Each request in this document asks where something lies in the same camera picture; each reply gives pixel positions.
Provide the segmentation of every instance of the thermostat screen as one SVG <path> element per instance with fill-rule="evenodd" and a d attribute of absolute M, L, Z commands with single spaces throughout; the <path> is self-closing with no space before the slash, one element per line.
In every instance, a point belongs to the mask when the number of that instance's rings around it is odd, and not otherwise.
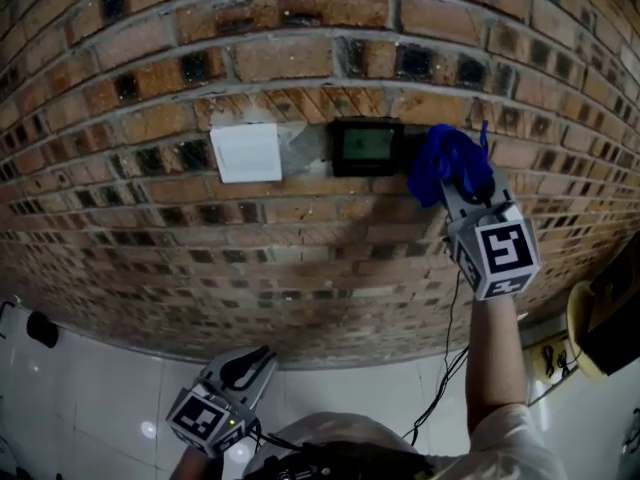
<path fill-rule="evenodd" d="M 344 133 L 345 160 L 387 160 L 391 157 L 393 130 L 351 128 Z"/>

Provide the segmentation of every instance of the white tiled floor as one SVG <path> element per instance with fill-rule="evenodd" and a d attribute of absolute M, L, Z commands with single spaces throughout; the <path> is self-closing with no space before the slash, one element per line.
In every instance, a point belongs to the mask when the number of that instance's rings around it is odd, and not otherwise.
<path fill-rule="evenodd" d="M 184 445 L 164 418 L 200 367 L 109 347 L 62 331 L 49 350 L 28 338 L 27 315 L 0 323 L 0 436 L 36 480 L 169 480 Z M 356 412 L 404 434 L 433 399 L 442 357 L 390 366 L 278 372 L 258 407 L 265 431 L 317 411 Z M 622 434 L 640 401 L 640 364 L 606 381 L 576 374 L 534 409 L 570 479 L 614 478 Z M 467 451 L 464 369 L 420 433 L 422 453 Z M 141 431 L 145 422 L 157 436 Z M 0 451 L 0 466 L 5 463 Z M 243 466 L 225 462 L 225 478 Z"/>

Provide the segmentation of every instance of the black thermostat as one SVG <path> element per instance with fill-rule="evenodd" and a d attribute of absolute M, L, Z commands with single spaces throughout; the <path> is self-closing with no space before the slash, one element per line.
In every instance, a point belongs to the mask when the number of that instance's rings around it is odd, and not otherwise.
<path fill-rule="evenodd" d="M 333 175 L 390 176 L 398 172 L 404 126 L 393 119 L 339 119 L 331 123 Z"/>

